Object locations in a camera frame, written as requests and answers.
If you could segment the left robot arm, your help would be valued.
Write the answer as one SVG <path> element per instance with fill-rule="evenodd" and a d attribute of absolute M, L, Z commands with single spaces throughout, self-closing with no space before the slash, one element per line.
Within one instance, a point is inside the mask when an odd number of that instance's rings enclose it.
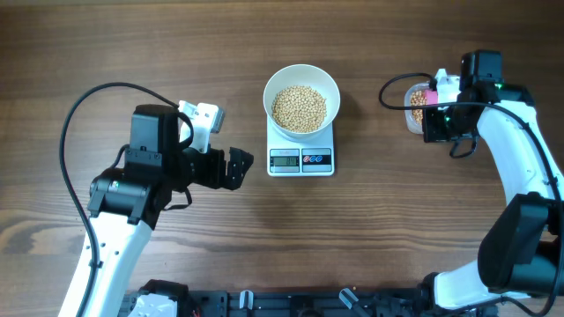
<path fill-rule="evenodd" d="M 253 164 L 240 149 L 212 149 L 221 108 L 140 105 L 131 118 L 130 141 L 91 183 L 85 243 L 60 310 L 62 316 L 115 316 L 138 258 L 174 192 L 191 184 L 236 190 Z"/>

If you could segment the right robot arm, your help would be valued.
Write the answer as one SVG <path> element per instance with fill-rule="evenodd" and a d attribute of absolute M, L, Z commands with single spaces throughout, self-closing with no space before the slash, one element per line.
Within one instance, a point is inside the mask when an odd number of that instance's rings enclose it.
<path fill-rule="evenodd" d="M 497 51 L 463 55 L 459 77 L 439 73 L 431 82 L 438 103 L 423 111 L 427 143 L 486 142 L 507 204 L 475 261 L 432 277 L 433 308 L 444 313 L 543 297 L 546 315 L 563 293 L 563 175 L 539 131 L 533 98 L 505 83 L 501 63 Z"/>

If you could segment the pink plastic measuring scoop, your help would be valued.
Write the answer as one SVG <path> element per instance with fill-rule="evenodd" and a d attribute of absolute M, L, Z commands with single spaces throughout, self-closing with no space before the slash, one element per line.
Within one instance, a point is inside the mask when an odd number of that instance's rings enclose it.
<path fill-rule="evenodd" d="M 425 90 L 424 97 L 427 105 L 435 105 L 439 100 L 437 91 Z"/>

